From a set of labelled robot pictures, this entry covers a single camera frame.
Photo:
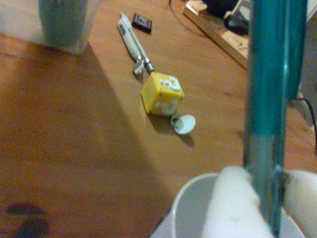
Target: white cup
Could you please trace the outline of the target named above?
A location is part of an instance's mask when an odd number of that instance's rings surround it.
[[[171,209],[149,238],[200,238],[217,174],[190,180],[178,193]],[[282,209],[280,238],[305,238],[296,223]]]

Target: teal tube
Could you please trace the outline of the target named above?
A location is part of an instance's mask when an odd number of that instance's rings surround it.
[[[286,107],[300,80],[307,0],[254,0],[250,21],[244,166],[279,237]]]

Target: wooden desk surface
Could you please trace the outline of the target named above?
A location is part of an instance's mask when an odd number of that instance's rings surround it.
[[[173,2],[179,18],[182,4]],[[136,31],[154,67],[180,79],[178,136],[148,116],[116,24],[119,12],[153,20]],[[167,1],[103,1],[83,55],[0,36],[0,234],[22,222],[15,202],[47,212],[49,237],[143,237],[192,177],[242,165],[246,71],[211,40],[181,26]],[[314,136],[288,110],[287,169],[317,171]]]

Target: small black box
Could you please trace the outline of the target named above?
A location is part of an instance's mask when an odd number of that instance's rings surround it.
[[[133,15],[132,26],[150,34],[152,31],[152,20],[135,13]]]

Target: white plastic lid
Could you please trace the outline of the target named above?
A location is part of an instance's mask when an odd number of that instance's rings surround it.
[[[194,129],[196,119],[192,115],[172,116],[170,123],[177,134],[184,135]]]

